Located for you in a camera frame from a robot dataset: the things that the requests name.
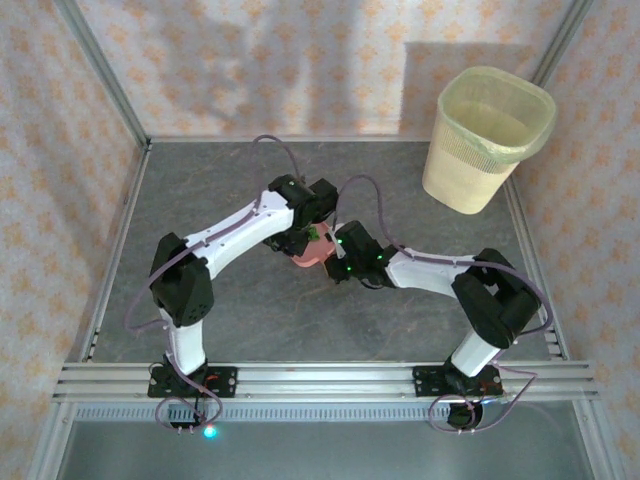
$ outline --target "black bracket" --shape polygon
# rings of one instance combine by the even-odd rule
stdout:
[[[504,393],[500,372],[491,365],[484,367],[473,378],[456,378],[456,381],[452,381],[451,374],[451,367],[446,365],[413,367],[416,397],[439,397],[448,394],[497,397]]]
[[[151,378],[147,396],[149,398],[198,398],[202,394],[186,383],[176,373],[173,365],[164,357],[163,363],[149,367]],[[220,398],[233,398],[238,386],[238,369],[236,367],[218,367],[205,363],[189,375],[198,385],[204,385]]]

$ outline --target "patterned wallpaper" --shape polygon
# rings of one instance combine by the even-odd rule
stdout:
[[[48,0],[0,8],[0,478],[24,478],[102,278],[133,139]]]
[[[640,478],[640,3],[591,7],[548,90],[548,146],[518,169],[526,214],[574,357],[597,378]]]
[[[570,0],[80,0],[157,135],[430,135],[465,68],[530,78]]]

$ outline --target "trash bin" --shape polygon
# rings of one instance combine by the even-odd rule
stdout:
[[[465,70],[438,97],[424,189],[454,210],[478,213],[542,148],[555,118],[555,102],[532,83],[493,67]]]

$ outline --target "gray floor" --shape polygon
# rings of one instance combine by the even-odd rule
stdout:
[[[417,250],[476,254],[500,250],[517,268],[522,255],[504,192],[477,215],[456,213],[422,189],[425,143],[295,143],[309,183],[325,177],[341,186],[350,176],[369,173],[383,187],[392,233]],[[123,313],[140,288],[158,240],[213,225],[248,204],[254,172],[266,185],[291,171],[273,144],[259,147],[248,165],[247,144],[156,144],[142,183],[131,226],[94,354],[97,362],[151,362],[164,338],[151,332],[134,338],[122,328]],[[376,221],[374,192],[356,184],[348,192],[343,220],[359,219],[384,246]],[[214,282],[216,304],[205,319],[210,361],[439,361],[469,329],[458,303],[419,290],[371,291],[355,281],[335,285],[321,266],[302,269],[282,254],[256,246],[232,262]],[[145,296],[137,323],[157,315]],[[541,336],[526,338],[506,359],[545,359]]]
[[[154,423],[76,422],[58,479],[593,478],[571,403],[530,405],[462,437],[426,422],[220,422],[211,440]]]

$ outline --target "pink object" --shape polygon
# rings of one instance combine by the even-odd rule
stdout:
[[[330,242],[325,237],[325,234],[329,231],[329,225],[326,223],[316,223],[313,225],[316,227],[320,238],[313,240],[307,245],[307,249],[301,257],[292,257],[291,260],[299,267],[307,268],[315,265],[318,262],[324,262],[336,251],[336,246],[333,242]]]

